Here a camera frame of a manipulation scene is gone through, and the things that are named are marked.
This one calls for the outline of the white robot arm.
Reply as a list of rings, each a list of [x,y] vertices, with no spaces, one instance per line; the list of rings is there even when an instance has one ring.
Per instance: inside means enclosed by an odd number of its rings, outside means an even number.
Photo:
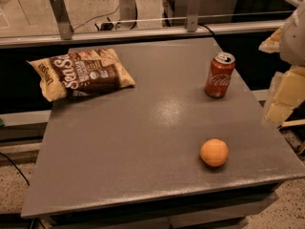
[[[263,109],[264,121],[281,124],[305,101],[305,0],[258,49],[277,52],[289,65],[284,73],[275,73]]]

